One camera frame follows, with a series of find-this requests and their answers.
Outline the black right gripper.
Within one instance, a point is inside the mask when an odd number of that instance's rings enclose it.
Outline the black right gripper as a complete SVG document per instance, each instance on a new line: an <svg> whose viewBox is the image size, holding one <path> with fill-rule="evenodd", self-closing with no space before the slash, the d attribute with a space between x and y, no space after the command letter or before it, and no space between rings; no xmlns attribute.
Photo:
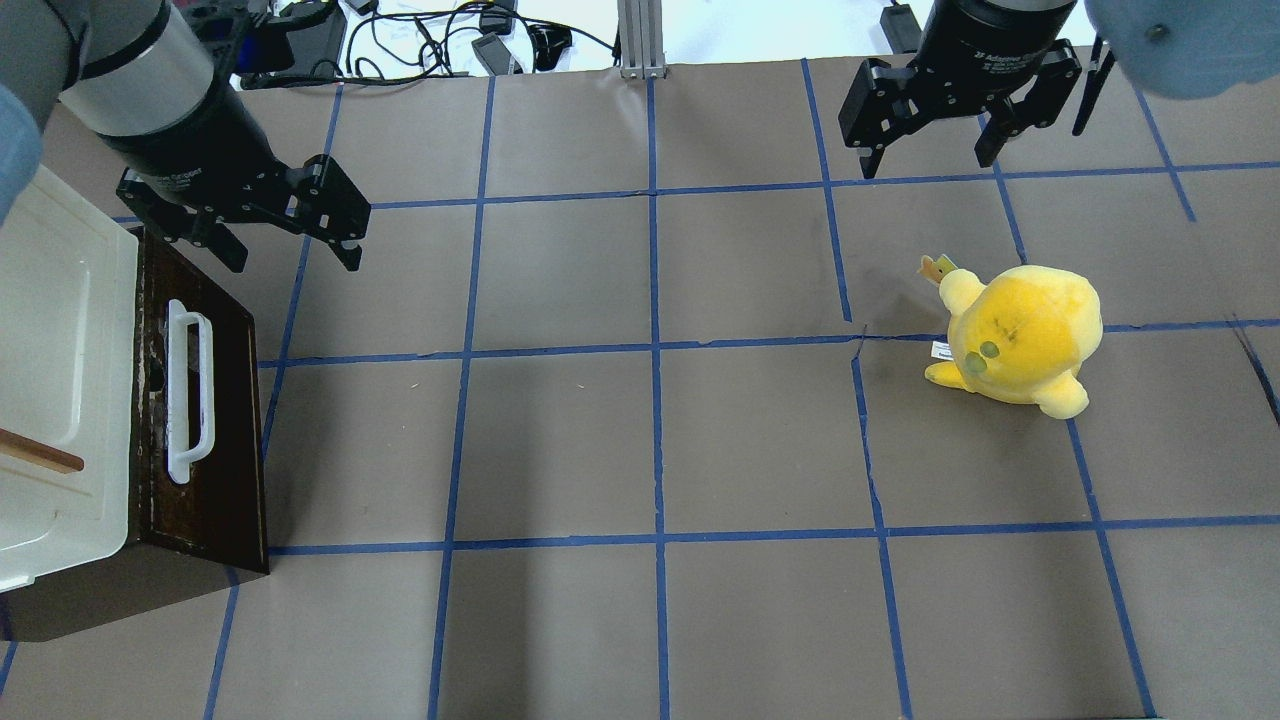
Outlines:
<svg viewBox="0 0 1280 720"><path fill-rule="evenodd" d="M931 122L984 117L974 146L992 168L1006 145L1060 117L1082 65L1060 32L1074 1L936 1L924 23L904 1L883 6L879 26L904 67L869 56L838 111L844 145L858 151L864 179L884 150Z"/></svg>

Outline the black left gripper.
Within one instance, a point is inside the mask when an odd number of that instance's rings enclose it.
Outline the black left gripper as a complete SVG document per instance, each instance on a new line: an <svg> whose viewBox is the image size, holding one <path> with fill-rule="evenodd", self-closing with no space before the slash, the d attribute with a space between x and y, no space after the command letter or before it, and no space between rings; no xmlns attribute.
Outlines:
<svg viewBox="0 0 1280 720"><path fill-rule="evenodd" d="M321 240L347 272L357 272L371 204L326 155L289 168L273 160L247 169L188 170L152 177L125 169L116 196L154 234L189 240L228 270L244 270L248 250L224 224L271 224Z"/></svg>

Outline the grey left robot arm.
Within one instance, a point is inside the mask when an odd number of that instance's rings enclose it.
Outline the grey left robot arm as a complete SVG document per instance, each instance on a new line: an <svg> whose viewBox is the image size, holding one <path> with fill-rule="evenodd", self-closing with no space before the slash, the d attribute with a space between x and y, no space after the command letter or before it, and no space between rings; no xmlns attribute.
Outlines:
<svg viewBox="0 0 1280 720"><path fill-rule="evenodd" d="M289 167L230 85L285 50L287 23L247 1L5 1L3 211L33 181L65 106L125 163L116 196L145 229L242 272L234 224L324 242L358 270L370 202L326 154Z"/></svg>

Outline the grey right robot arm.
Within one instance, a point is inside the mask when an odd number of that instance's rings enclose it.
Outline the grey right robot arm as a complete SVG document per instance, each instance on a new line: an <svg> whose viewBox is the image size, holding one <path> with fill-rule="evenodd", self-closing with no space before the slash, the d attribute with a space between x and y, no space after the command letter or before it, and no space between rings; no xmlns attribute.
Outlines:
<svg viewBox="0 0 1280 720"><path fill-rule="evenodd" d="M1009 141L1052 126L1084 82L1071 128L1080 135L1115 68L1135 88L1176 100L1277 73L1275 1L1088 1L1088 63L1061 36L1074 9L1073 1L937 1L906 65L865 59L850 85L838 127L861 174L874 178L899 138L966 117L984 117L974 154L992 167Z"/></svg>

